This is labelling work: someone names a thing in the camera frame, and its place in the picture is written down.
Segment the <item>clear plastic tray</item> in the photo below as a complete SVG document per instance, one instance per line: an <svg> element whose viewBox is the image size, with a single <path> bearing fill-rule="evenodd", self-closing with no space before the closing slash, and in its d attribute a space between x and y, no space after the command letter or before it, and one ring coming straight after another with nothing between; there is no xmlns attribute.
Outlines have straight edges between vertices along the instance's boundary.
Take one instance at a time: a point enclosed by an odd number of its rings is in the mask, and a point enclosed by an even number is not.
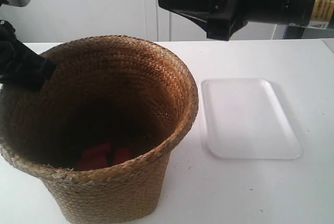
<svg viewBox="0 0 334 224"><path fill-rule="evenodd" d="M271 86L263 79L205 80L201 84L204 138L230 159L296 159L302 147Z"/></svg>

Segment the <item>white background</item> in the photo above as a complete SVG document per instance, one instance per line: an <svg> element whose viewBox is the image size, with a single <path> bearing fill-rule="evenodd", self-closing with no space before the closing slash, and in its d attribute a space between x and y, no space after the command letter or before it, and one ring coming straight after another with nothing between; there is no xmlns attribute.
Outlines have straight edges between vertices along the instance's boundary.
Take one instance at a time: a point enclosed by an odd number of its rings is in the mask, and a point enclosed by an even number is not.
<svg viewBox="0 0 334 224"><path fill-rule="evenodd" d="M152 41L199 41L206 34L170 14L157 0L32 0L23 8L2 6L1 16L23 42L64 42L102 34L127 34ZM272 39L275 25L250 23L233 40Z"/></svg>

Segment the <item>white table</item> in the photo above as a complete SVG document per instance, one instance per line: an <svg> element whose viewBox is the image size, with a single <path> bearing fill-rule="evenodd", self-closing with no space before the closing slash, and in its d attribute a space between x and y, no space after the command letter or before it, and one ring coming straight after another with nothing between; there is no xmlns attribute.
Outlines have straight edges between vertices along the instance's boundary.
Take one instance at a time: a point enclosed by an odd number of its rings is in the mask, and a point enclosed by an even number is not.
<svg viewBox="0 0 334 224"><path fill-rule="evenodd" d="M199 117L173 151L158 208L131 223L334 223L334 40L161 42L208 78L264 78L303 146L296 160L222 160ZM28 44L42 52L55 44ZM0 158L0 222L67 223L42 183Z"/></svg>

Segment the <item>straw basket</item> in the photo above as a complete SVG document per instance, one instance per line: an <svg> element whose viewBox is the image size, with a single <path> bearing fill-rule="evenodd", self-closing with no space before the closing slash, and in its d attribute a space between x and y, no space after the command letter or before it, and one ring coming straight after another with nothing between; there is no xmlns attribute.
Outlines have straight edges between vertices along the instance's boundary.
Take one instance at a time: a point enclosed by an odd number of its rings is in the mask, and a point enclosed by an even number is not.
<svg viewBox="0 0 334 224"><path fill-rule="evenodd" d="M77 224L141 218L157 206L171 151L190 130L197 87L182 61L149 41L102 36L42 56L57 69L39 92L3 85L0 151L42 180ZM82 150L108 139L133 159L75 171Z"/></svg>

